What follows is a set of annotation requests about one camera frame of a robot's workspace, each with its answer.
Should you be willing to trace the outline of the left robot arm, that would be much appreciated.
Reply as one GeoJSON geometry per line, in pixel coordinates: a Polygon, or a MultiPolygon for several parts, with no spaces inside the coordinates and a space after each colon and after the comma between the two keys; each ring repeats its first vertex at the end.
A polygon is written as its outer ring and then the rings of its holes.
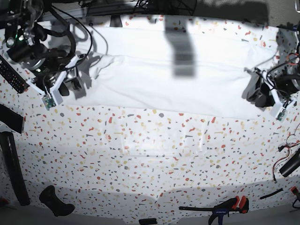
{"type": "Polygon", "coordinates": [[[270,107],[271,116],[283,121],[289,109],[297,105],[293,95],[300,91],[300,25],[293,26],[291,34],[279,29],[276,43],[276,65],[244,69],[251,80],[242,97],[261,110],[270,107]]]}

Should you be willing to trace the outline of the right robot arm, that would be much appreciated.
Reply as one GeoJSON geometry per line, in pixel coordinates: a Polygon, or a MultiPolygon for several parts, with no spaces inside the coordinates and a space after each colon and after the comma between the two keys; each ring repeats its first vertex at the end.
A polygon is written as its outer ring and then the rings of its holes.
{"type": "Polygon", "coordinates": [[[87,55],[76,54],[70,23],[52,0],[2,0],[0,74],[19,94],[29,87],[49,110],[69,95],[66,83],[81,89],[77,67],[87,55]]]}

